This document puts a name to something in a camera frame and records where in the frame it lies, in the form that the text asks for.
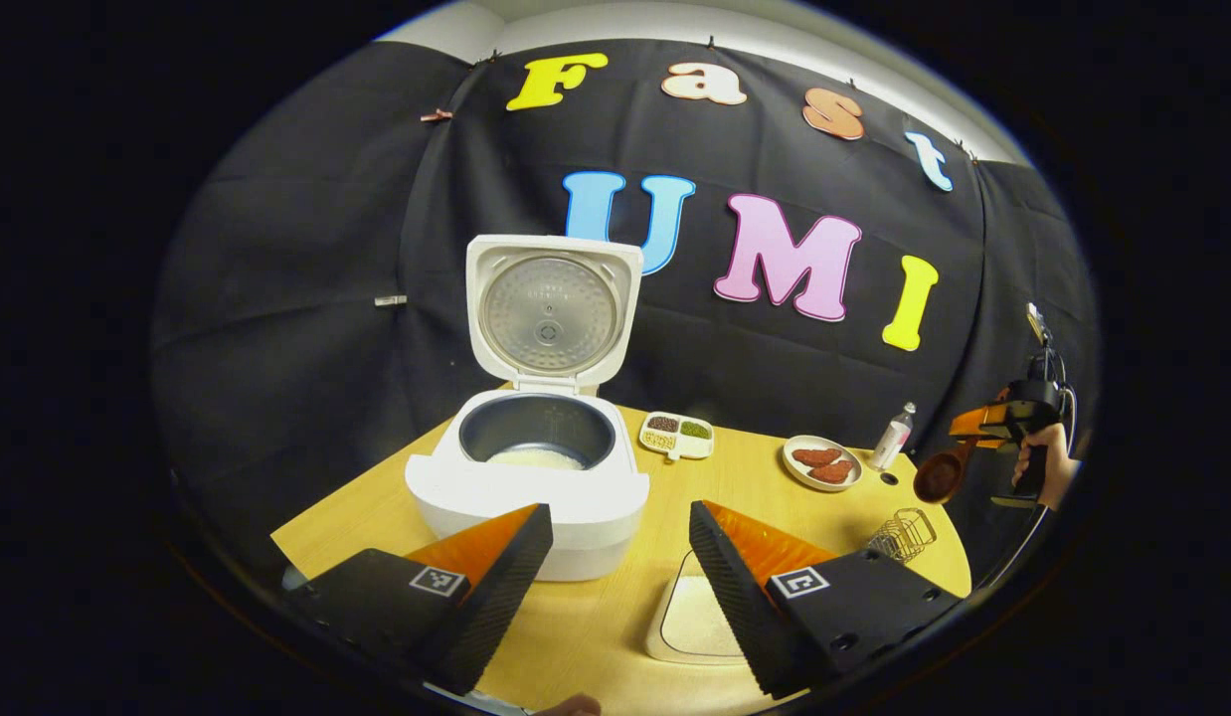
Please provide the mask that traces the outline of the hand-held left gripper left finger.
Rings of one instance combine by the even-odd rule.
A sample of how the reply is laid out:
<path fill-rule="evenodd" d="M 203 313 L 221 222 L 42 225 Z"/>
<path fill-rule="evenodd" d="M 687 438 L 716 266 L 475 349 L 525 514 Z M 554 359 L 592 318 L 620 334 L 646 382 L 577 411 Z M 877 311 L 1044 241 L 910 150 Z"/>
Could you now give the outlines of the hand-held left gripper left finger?
<path fill-rule="evenodd" d="M 396 556 L 369 547 L 288 591 L 289 607 L 332 642 L 444 690 L 470 691 L 553 544 L 533 503 Z"/>

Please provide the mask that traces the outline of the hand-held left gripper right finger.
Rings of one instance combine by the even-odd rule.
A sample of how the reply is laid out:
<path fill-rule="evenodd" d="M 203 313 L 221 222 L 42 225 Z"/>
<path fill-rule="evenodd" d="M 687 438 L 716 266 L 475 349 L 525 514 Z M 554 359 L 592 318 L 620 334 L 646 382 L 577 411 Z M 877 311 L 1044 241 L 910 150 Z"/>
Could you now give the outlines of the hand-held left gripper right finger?
<path fill-rule="evenodd" d="M 771 698 L 828 685 L 896 652 L 960 598 L 874 547 L 828 550 L 712 499 L 694 499 L 691 547 Z"/>

